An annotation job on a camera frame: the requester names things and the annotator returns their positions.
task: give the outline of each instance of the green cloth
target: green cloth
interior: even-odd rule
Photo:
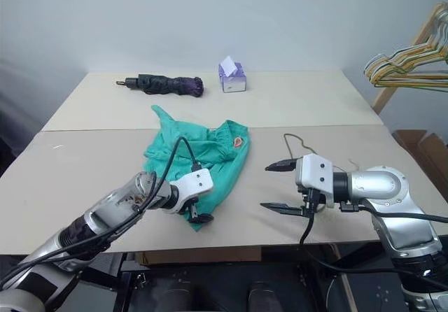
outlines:
[[[200,197],[199,202],[196,203],[198,214],[211,214],[215,207],[229,195],[243,168],[250,146],[247,127],[227,120],[218,129],[210,130],[202,125],[175,121],[159,106],[151,108],[160,119],[160,131],[144,153],[148,158],[144,169],[155,171],[158,176],[161,176],[177,138],[179,136],[186,137],[196,160],[201,163],[202,167],[210,170],[213,179],[213,191]],[[242,145],[238,148],[234,147],[236,137],[242,139]],[[190,173],[191,165],[190,153],[186,145],[181,142],[167,180],[176,180],[184,174]],[[191,225],[196,231],[202,226],[201,224]]]

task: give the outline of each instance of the white wall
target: white wall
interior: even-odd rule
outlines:
[[[406,46],[439,1],[1,0],[3,123],[23,145],[87,71],[215,70],[226,55],[246,70],[341,68],[372,101],[365,63]],[[448,139],[447,107],[401,90],[381,116]]]

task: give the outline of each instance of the black cable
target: black cable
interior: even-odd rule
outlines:
[[[313,254],[311,254],[304,245],[305,239],[308,237],[308,235],[313,227],[313,224],[314,224],[314,213],[311,212],[307,228],[303,232],[303,235],[300,237],[299,246],[302,247],[306,251],[306,253],[308,254],[308,256],[310,256],[310,258],[312,258],[314,261],[318,262],[322,267],[333,270],[335,272],[346,273],[346,274],[395,273],[395,274],[402,274],[402,275],[406,275],[406,276],[413,276],[413,277],[419,279],[420,281],[425,282],[426,284],[435,286],[443,291],[448,291],[448,285],[434,281],[433,279],[430,279],[430,278],[419,276],[419,275],[417,275],[411,271],[407,271],[407,270],[395,269],[395,268],[346,269],[346,268],[335,267],[332,264],[325,263],[324,261],[321,261],[319,258],[317,258]]]
[[[374,216],[379,216],[382,218],[409,218],[409,219],[420,219],[420,220],[427,220],[427,221],[436,221],[436,222],[443,222],[448,223],[448,218],[445,218],[443,216],[438,215],[431,215],[431,214],[420,214],[420,213],[381,213],[373,208],[360,206],[360,211],[366,211],[371,213]]]
[[[128,219],[126,219],[122,223],[116,225],[115,227],[109,228],[108,230],[106,230],[105,232],[102,232],[101,234],[98,234],[98,235],[92,236],[92,237],[90,237],[90,238],[88,238],[86,240],[82,240],[82,241],[79,241],[77,243],[71,244],[70,246],[63,247],[63,248],[60,248],[58,250],[54,250],[51,253],[48,253],[48,254],[46,254],[44,256],[37,257],[36,259],[34,259],[34,260],[30,261],[30,262],[26,262],[26,263],[22,263],[22,264],[17,265],[15,268],[11,269],[9,271],[9,273],[6,274],[4,276],[4,278],[0,281],[0,291],[3,290],[3,286],[10,279],[14,278],[15,276],[17,276],[18,274],[20,274],[24,270],[27,270],[28,268],[33,267],[33,266],[35,266],[37,264],[40,264],[40,263],[42,263],[42,261],[48,260],[48,259],[50,259],[53,256],[56,256],[56,255],[59,255],[59,254],[65,253],[65,252],[69,252],[70,250],[73,250],[74,248],[82,247],[82,246],[86,245],[87,243],[91,244],[94,241],[105,241],[105,240],[107,240],[107,238],[109,238],[110,236],[114,235],[118,230],[123,228],[125,225],[128,225],[133,220],[135,220],[139,215],[141,215],[142,212],[144,212],[149,207],[149,205],[151,204],[151,201],[154,199],[156,194],[160,191],[160,188],[162,187],[162,185],[163,185],[163,183],[165,181],[165,178],[167,177],[169,168],[171,167],[171,165],[173,163],[174,156],[176,154],[177,148],[178,148],[179,143],[181,141],[184,141],[185,144],[187,145],[188,150],[190,151],[193,163],[197,163],[197,161],[195,159],[195,156],[194,156],[194,154],[193,154],[193,152],[191,150],[190,144],[188,143],[187,139],[185,137],[183,137],[183,136],[178,137],[176,142],[175,142],[175,144],[174,144],[174,147],[173,147],[173,150],[171,152],[171,155],[169,156],[168,163],[167,163],[167,165],[165,167],[165,170],[163,171],[162,177],[160,178],[160,181],[157,184],[157,187],[155,188],[155,190],[154,190],[154,192],[152,194],[151,193],[148,194],[148,196],[146,197],[145,201],[142,203],[142,205],[141,205],[141,207],[140,207],[140,209],[138,211],[136,211],[134,214],[132,214],[130,217],[128,217]],[[53,259],[52,262],[56,262],[58,260],[60,260],[60,259]]]

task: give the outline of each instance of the purple tissue box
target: purple tissue box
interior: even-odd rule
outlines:
[[[243,92],[246,90],[246,74],[244,74],[243,66],[240,62],[235,62],[237,71],[231,76],[225,76],[223,67],[218,65],[219,81],[224,93]]]

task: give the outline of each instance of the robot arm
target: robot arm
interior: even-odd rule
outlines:
[[[398,170],[376,166],[353,173],[333,172],[333,164],[315,154],[271,164],[268,171],[296,170],[295,183],[305,205],[261,204],[273,211],[309,217],[310,190],[318,190],[318,203],[342,212],[359,210],[359,205],[380,213],[424,212],[412,201],[409,183]],[[446,283],[448,261],[442,244],[429,221],[412,218],[372,216],[372,223],[395,268]],[[418,311],[448,311],[448,292],[429,288],[417,278],[400,275],[405,301]]]
[[[199,169],[170,183],[164,181],[149,205],[142,208],[159,182],[155,173],[138,173],[126,185],[98,201],[68,227],[57,232],[27,256],[21,264],[103,234],[134,217],[108,237],[95,239],[68,253],[60,253],[54,256],[54,262],[34,265],[11,278],[1,288],[3,291],[0,292],[0,311],[3,311],[3,308],[6,311],[19,312],[58,309],[78,283],[82,269],[88,267],[101,251],[109,248],[114,240],[134,226],[143,217],[146,209],[163,208],[166,213],[183,213],[188,208],[191,222],[210,220],[210,217],[203,220],[204,217],[197,215],[195,209],[197,197],[210,192],[214,186],[208,169]],[[73,258],[57,261],[57,258],[70,256]]]

